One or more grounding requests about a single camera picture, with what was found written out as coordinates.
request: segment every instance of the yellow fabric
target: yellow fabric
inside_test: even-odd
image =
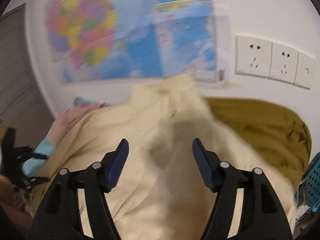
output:
[[[273,103],[207,98],[216,119],[236,133],[298,187],[311,153],[311,135],[293,111]]]
[[[85,169],[126,138],[128,159],[117,187],[105,195],[121,238],[199,240],[216,194],[204,186],[193,158],[196,137],[236,168],[262,168],[294,227],[294,190],[289,180],[231,128],[213,118],[186,74],[135,86],[128,101],[88,114],[50,155],[39,176],[53,179],[63,167]],[[49,183],[33,190],[35,210],[48,187]],[[239,193],[230,236],[237,233],[241,197]],[[84,232],[91,236],[82,190],[79,205]]]

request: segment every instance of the barcode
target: barcode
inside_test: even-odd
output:
[[[224,81],[224,70],[219,70],[219,81]]]

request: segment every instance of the gray wooden door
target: gray wooden door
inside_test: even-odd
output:
[[[0,18],[0,120],[17,129],[16,146],[38,146],[53,117],[30,66],[24,30],[24,5]]]

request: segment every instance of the colorful map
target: colorful map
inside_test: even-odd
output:
[[[182,72],[216,80],[211,0],[49,0],[46,12],[65,82]]]

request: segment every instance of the white outlet plate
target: white outlet plate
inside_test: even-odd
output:
[[[316,60],[302,52],[299,52],[297,74],[294,84],[311,89],[315,73]]]
[[[298,54],[297,50],[274,42],[269,77],[293,83],[297,71]]]
[[[237,73],[268,77],[272,42],[237,36]]]

